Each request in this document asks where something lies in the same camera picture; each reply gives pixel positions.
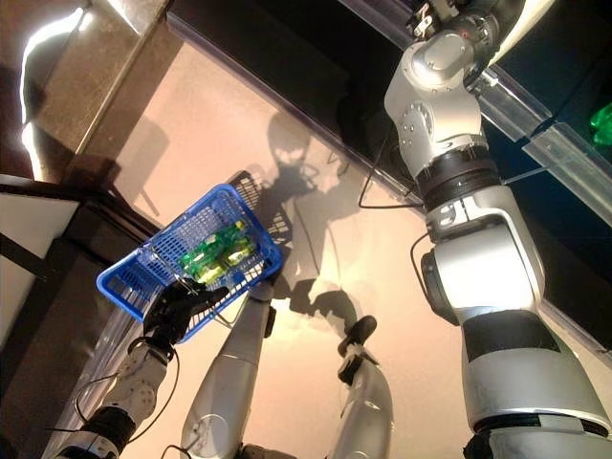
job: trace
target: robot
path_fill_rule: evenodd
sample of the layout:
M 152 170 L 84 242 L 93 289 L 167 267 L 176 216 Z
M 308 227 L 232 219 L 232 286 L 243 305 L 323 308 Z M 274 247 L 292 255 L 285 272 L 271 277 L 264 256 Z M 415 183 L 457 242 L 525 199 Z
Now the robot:
M 544 271 L 510 189 L 501 185 L 478 103 L 468 92 L 522 12 L 521 0 L 474 0 L 402 56 L 384 99 L 414 177 L 434 244 L 423 256 L 432 311 L 461 327 L 471 459 L 612 457 L 611 424 L 577 358 L 540 319 Z M 56 458 L 112 459 L 151 415 L 156 392 L 189 318 L 225 292 L 166 289 L 132 343 L 100 408 Z M 272 286 L 247 303 L 187 414 L 182 451 L 201 458 L 288 458 L 241 444 L 261 344 L 273 327 Z M 386 458 L 393 421 L 384 374 L 364 347 L 363 317 L 339 346 L 349 386 L 328 457 Z

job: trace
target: white panel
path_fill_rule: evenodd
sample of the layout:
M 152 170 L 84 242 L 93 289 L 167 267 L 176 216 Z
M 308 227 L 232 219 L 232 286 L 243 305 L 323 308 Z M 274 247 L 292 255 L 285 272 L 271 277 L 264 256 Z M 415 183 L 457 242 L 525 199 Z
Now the white panel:
M 0 194 L 0 232 L 42 258 L 77 207 L 73 201 Z M 33 280 L 32 274 L 0 258 L 0 348 Z

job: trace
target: shopping basket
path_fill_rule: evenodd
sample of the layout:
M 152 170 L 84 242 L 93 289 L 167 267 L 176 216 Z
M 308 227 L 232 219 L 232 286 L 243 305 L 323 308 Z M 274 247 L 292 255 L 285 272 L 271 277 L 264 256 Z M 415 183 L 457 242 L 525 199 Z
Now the shopping basket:
M 280 249 L 232 186 L 216 186 L 165 229 L 102 272 L 98 289 L 132 317 L 143 321 L 148 307 L 165 287 L 177 280 L 184 282 L 188 277 L 179 260 L 209 236 L 238 220 L 244 223 L 243 231 L 253 241 L 254 250 L 207 284 L 208 290 L 227 287 L 229 293 L 213 308 L 191 319 L 185 341 L 281 265 Z

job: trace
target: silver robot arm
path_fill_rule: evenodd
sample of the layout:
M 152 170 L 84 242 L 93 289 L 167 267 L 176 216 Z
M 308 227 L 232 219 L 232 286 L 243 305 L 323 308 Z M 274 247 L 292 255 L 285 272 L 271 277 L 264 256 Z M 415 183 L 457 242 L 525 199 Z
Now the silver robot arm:
M 512 27 L 500 4 L 522 9 L 477 0 L 408 48 L 384 100 L 435 244 L 421 263 L 427 299 L 463 332 L 476 434 L 466 457 L 609 458 L 610 420 L 575 355 L 538 315 L 542 264 L 465 88 Z

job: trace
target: black joint band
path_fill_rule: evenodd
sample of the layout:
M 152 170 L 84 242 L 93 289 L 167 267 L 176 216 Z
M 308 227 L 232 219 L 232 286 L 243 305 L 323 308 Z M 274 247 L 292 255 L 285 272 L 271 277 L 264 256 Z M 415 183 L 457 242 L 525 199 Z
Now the black joint band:
M 489 150 L 483 145 L 449 151 L 416 177 L 426 210 L 486 186 L 500 185 Z
M 122 409 L 105 406 L 98 409 L 81 430 L 94 432 L 108 439 L 121 454 L 136 430 L 136 424 Z
M 524 310 L 500 311 L 466 320 L 463 334 L 468 361 L 510 349 L 546 349 L 560 352 L 541 319 Z

